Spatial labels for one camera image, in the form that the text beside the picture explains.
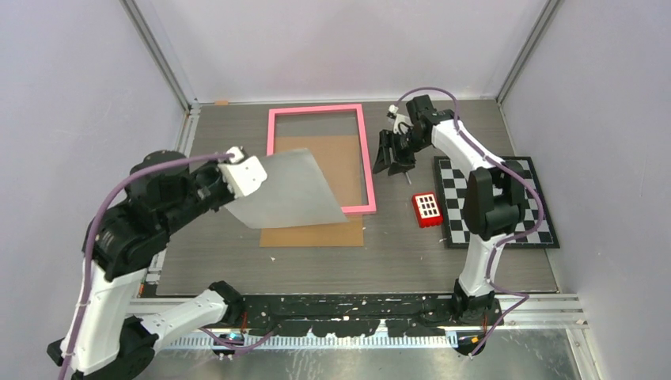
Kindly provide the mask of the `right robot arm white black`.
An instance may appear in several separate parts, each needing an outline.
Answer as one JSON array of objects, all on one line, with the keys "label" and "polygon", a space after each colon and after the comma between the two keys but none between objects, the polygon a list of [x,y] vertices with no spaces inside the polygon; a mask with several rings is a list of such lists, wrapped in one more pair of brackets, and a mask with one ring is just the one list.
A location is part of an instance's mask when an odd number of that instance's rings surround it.
[{"label": "right robot arm white black", "polygon": [[466,179],[465,225],[470,233],[464,269],[457,277],[449,312],[462,325],[471,325],[495,305],[495,272],[505,245],[512,241],[525,216],[525,196],[537,193],[526,185],[523,168],[490,152],[467,130],[457,109],[439,110],[429,96],[413,97],[402,114],[392,104],[387,117],[392,129],[379,134],[373,173],[406,173],[415,155],[439,149]]}]

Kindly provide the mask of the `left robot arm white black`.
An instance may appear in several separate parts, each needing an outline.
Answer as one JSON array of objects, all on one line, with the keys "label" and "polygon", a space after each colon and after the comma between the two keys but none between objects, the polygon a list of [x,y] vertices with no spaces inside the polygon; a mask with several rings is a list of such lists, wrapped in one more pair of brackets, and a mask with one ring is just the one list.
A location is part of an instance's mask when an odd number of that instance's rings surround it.
[{"label": "left robot arm white black", "polygon": [[86,231],[82,288],[69,331],[47,347],[60,378],[136,378],[157,352],[190,331],[217,323],[232,328],[242,320],[244,299],[223,281],[152,316],[131,316],[128,308],[177,231],[241,197],[229,171],[248,160],[237,146],[192,158],[158,150],[111,190]]}]

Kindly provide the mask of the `pink picture frame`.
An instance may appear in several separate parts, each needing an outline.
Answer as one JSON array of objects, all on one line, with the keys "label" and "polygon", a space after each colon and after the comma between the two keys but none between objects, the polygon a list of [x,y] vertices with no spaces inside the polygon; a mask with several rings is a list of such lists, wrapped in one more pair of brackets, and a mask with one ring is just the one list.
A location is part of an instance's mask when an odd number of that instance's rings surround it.
[{"label": "pink picture frame", "polygon": [[317,113],[340,113],[340,112],[354,112],[356,115],[358,126],[358,141],[360,143],[360,151],[362,156],[362,169],[366,186],[367,204],[357,206],[341,207],[345,215],[370,215],[377,211],[377,202],[375,199],[373,174],[370,162],[370,153],[368,149],[368,141],[366,135],[366,125],[364,120],[362,104],[330,104],[330,105],[314,105],[301,106],[289,108],[271,108],[268,111],[267,118],[267,149],[266,155],[272,155],[275,152],[275,128],[276,118],[278,116],[296,116],[309,115]]}]

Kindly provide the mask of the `landscape photo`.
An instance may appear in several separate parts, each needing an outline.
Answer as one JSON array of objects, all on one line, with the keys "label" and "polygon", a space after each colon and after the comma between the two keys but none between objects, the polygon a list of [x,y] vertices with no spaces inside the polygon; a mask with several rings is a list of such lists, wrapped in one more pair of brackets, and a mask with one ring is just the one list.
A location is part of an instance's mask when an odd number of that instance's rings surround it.
[{"label": "landscape photo", "polygon": [[267,172],[260,189],[225,205],[251,229],[337,224],[347,221],[324,174],[307,149],[258,158]]}]

